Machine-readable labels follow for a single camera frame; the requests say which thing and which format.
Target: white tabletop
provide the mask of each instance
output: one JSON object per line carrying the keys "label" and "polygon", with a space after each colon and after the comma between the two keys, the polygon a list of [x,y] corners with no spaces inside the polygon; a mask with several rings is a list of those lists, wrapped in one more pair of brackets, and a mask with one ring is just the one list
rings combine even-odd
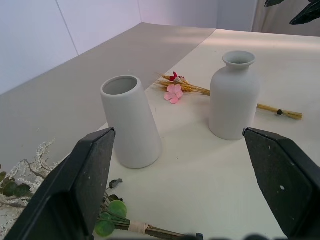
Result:
{"label": "white tabletop", "polygon": [[[253,127],[292,139],[320,165],[320,38],[217,30],[169,72],[209,89],[224,66],[222,56],[233,50],[256,55],[252,69],[262,79],[259,103],[304,115],[294,120],[258,110]],[[113,153],[109,181],[123,179],[112,193],[124,199],[127,218],[206,239],[284,237],[259,189],[244,139],[226,141],[210,132],[209,97],[185,94],[172,105],[154,87],[145,92],[163,154],[149,167],[128,169]],[[113,234],[123,236],[137,234]]]}

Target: white vase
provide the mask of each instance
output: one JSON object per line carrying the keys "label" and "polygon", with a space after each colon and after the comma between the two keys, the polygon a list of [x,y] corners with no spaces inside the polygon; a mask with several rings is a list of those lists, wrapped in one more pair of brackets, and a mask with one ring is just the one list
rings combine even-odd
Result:
{"label": "white vase", "polygon": [[153,164],[162,153],[162,142],[141,81],[135,76],[117,76],[100,91],[108,126],[115,129],[119,162],[132,169]]}
{"label": "white vase", "polygon": [[221,139],[239,140],[257,109],[261,83],[250,69],[256,58],[250,52],[232,51],[222,59],[226,66],[211,80],[209,128]]}

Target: vase neck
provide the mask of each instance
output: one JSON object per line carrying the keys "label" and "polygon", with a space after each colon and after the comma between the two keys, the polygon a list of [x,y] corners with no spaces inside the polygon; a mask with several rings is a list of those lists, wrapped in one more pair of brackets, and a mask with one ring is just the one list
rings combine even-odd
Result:
{"label": "vase neck", "polygon": [[256,57],[247,51],[231,51],[223,56],[226,67],[232,71],[247,71]]}

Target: vase opening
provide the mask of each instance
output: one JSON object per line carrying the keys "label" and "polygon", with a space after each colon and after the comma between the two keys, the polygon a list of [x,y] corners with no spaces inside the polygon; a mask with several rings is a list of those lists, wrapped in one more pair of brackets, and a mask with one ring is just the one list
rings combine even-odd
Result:
{"label": "vase opening", "polygon": [[247,51],[231,51],[226,53],[222,59],[227,66],[248,67],[255,62],[256,57]]}
{"label": "vase opening", "polygon": [[102,91],[108,95],[121,95],[130,92],[138,85],[138,80],[133,76],[119,76],[107,81]]}

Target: white wall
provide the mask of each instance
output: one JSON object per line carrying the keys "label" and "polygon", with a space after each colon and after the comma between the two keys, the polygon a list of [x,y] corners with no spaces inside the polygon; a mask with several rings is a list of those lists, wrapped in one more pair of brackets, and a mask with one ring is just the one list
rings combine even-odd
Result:
{"label": "white wall", "polygon": [[76,56],[55,0],[0,1],[0,95]]}
{"label": "white wall", "polygon": [[138,0],[57,0],[82,54],[141,22]]}
{"label": "white wall", "polygon": [[218,0],[139,0],[142,22],[216,28]]}
{"label": "white wall", "polygon": [[257,0],[0,0],[0,95],[141,21],[251,31]]}

